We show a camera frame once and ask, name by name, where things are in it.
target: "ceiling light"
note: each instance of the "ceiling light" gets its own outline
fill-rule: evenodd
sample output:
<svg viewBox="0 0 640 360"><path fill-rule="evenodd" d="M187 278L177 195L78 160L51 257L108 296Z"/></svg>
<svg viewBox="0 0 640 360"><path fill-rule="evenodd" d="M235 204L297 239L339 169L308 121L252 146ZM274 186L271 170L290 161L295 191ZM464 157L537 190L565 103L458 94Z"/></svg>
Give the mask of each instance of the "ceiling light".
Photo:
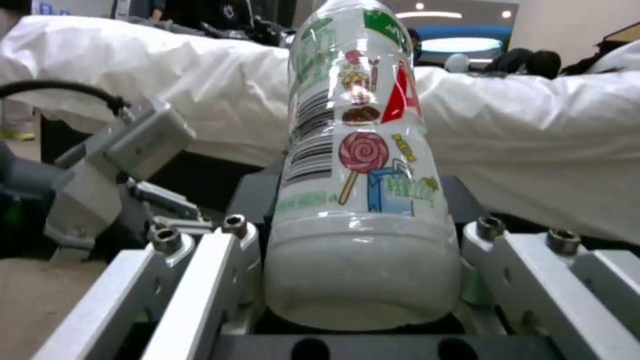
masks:
<svg viewBox="0 0 640 360"><path fill-rule="evenodd" d="M469 59L470 63L490 63L493 59Z"/></svg>
<svg viewBox="0 0 640 360"><path fill-rule="evenodd" d="M501 47L502 42L494 38L436 38L422 41L422 51L431 53L471 53Z"/></svg>
<svg viewBox="0 0 640 360"><path fill-rule="evenodd" d="M462 19L462 14L451 12L406 12L397 13L396 17L398 19L404 19L407 17L451 17L453 19Z"/></svg>

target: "barcode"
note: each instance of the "barcode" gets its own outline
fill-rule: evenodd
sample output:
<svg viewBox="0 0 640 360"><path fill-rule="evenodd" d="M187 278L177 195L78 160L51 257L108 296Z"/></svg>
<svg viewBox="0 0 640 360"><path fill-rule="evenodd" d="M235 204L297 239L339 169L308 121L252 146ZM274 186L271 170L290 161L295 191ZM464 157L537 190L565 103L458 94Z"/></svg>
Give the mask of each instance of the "barcode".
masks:
<svg viewBox="0 0 640 360"><path fill-rule="evenodd" d="M283 173L284 186L331 177L333 132L300 141L291 148Z"/></svg>
<svg viewBox="0 0 640 360"><path fill-rule="evenodd" d="M295 142L305 140L332 123L333 106L329 106L329 91L319 92L299 104L292 139Z"/></svg>

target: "floor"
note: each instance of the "floor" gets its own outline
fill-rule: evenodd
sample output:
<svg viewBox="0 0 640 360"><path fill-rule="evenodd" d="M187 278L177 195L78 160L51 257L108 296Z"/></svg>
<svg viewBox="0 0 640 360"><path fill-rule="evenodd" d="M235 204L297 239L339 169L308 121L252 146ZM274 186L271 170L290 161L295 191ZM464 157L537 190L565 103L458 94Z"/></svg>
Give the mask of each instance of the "floor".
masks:
<svg viewBox="0 0 640 360"><path fill-rule="evenodd" d="M40 160L38 141L8 143L16 155ZM29 359L104 268L104 263L0 260L0 358Z"/></svg>

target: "black cable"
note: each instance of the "black cable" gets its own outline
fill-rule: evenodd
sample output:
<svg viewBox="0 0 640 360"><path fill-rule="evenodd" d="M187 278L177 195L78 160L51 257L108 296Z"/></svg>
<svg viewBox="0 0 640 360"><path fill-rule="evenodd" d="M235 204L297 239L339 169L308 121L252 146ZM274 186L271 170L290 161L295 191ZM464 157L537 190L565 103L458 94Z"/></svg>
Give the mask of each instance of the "black cable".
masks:
<svg viewBox="0 0 640 360"><path fill-rule="evenodd" d="M16 81L14 83L0 86L0 99L4 99L5 97L9 97L20 92L41 89L64 89L95 96L105 101L107 103L107 107L113 112L113 115L115 116L118 116L122 108L129 105L126 101L124 101L123 98L119 96L113 96L96 87L64 80Z"/></svg>

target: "bottle bottom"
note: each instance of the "bottle bottom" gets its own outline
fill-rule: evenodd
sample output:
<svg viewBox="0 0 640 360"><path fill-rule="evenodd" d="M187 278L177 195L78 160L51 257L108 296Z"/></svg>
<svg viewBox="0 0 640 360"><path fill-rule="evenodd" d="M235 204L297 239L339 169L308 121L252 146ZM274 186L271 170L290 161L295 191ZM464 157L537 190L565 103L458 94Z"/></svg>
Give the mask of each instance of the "bottle bottom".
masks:
<svg viewBox="0 0 640 360"><path fill-rule="evenodd" d="M429 226L414 234L318 234L297 221L298 236L286 241L278 235L290 229L274 228L264 271L267 305L290 322L333 331L435 321L456 305L460 256L455 231Z"/></svg>

